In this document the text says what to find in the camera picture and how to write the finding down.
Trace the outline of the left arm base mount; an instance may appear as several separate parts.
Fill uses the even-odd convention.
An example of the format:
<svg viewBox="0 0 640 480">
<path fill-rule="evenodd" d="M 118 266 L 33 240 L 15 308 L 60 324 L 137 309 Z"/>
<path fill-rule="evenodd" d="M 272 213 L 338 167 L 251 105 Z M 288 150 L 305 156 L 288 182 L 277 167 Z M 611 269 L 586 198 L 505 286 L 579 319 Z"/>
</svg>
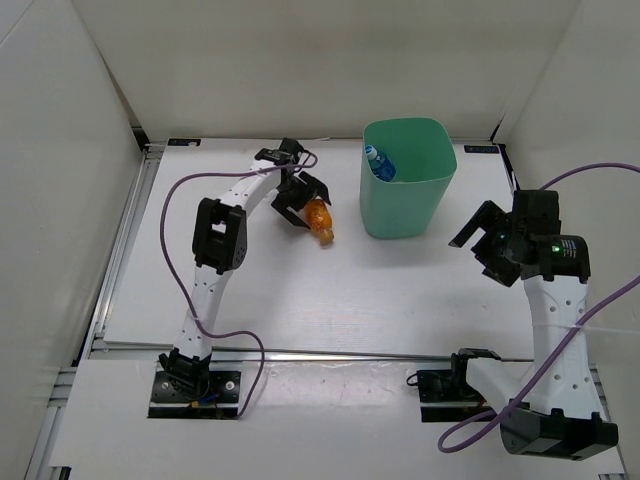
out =
<svg viewBox="0 0 640 480">
<path fill-rule="evenodd" d="M 211 366 L 204 383 L 181 386 L 156 367 L 147 409 L 150 419 L 234 420 L 238 416 L 242 373 Z"/>
</svg>

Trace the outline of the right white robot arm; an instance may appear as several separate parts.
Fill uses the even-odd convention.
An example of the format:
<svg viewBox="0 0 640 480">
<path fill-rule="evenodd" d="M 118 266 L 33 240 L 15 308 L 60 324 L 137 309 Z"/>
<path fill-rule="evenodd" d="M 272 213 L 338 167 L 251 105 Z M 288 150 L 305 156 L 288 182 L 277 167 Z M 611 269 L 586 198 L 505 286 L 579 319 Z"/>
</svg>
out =
<svg viewBox="0 0 640 480">
<path fill-rule="evenodd" d="M 484 202 L 451 246 L 462 247 L 477 230 L 484 234 L 471 250 L 484 275 L 507 287 L 523 284 L 534 370 L 521 384 L 495 352 L 461 349 L 451 357 L 450 390 L 464 400 L 481 395 L 513 455 L 581 461 L 615 447 L 618 427 L 600 414 L 579 324 L 591 275 L 586 241 L 562 233 L 553 192 L 528 192 L 511 212 Z"/>
</svg>

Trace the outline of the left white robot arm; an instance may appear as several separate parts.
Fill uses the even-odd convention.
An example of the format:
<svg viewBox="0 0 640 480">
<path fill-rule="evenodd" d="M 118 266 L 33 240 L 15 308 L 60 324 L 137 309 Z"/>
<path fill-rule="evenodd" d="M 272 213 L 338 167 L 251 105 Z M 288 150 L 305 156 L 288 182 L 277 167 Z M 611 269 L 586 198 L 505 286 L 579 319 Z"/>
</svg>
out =
<svg viewBox="0 0 640 480">
<path fill-rule="evenodd" d="M 160 214 L 160 247 L 187 307 L 180 336 L 168 354 L 159 356 L 159 362 L 170 384 L 186 399 L 200 400 L 211 390 L 209 365 L 213 340 L 257 337 L 249 331 L 213 333 L 224 290 L 248 253 L 249 216 L 274 192 L 272 208 L 289 224 L 308 230 L 310 225 L 299 213 L 313 200 L 330 202 L 328 187 L 308 173 L 317 162 L 316 154 L 298 141 L 286 138 L 276 149 L 260 149 L 245 172 L 190 174 L 177 180 L 167 192 Z M 191 243 L 195 270 L 193 284 L 188 287 L 170 258 L 166 221 L 177 190 L 201 178 L 230 178 L 236 183 L 221 196 L 204 198 L 197 206 Z"/>
</svg>

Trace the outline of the orange plastic bottle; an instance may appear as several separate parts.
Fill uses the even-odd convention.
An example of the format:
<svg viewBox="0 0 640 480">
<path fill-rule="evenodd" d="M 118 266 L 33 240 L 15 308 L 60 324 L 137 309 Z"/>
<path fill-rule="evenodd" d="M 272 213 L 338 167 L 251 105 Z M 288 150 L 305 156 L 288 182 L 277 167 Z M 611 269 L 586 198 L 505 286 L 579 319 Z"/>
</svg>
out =
<svg viewBox="0 0 640 480">
<path fill-rule="evenodd" d="M 322 247 L 329 246 L 334 241 L 333 220 L 326 203 L 316 198 L 304 207 L 304 215 L 312 236 Z"/>
</svg>

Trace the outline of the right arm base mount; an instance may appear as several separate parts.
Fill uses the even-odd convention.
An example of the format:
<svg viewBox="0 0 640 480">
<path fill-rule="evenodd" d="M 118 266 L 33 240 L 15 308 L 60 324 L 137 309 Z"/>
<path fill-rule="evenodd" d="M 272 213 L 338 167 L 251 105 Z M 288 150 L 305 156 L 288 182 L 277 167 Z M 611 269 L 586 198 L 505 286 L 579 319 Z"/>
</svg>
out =
<svg viewBox="0 0 640 480">
<path fill-rule="evenodd" d="M 494 415 L 484 397 L 466 383 L 468 361 L 471 359 L 501 360 L 488 349 L 462 348 L 452 353 L 447 368 L 423 368 L 410 374 L 405 383 L 418 389 L 422 423 L 462 422 L 475 415 Z"/>
</svg>

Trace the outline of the clear bottle blue label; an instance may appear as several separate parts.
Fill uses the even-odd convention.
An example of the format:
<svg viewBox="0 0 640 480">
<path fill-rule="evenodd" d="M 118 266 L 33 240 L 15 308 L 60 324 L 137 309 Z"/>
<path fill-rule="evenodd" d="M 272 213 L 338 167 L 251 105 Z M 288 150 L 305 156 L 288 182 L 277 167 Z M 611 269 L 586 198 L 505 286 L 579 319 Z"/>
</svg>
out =
<svg viewBox="0 0 640 480">
<path fill-rule="evenodd" d="M 388 156 L 373 145 L 365 146 L 365 156 L 373 175 L 383 182 L 391 182 L 396 176 L 396 167 Z"/>
</svg>

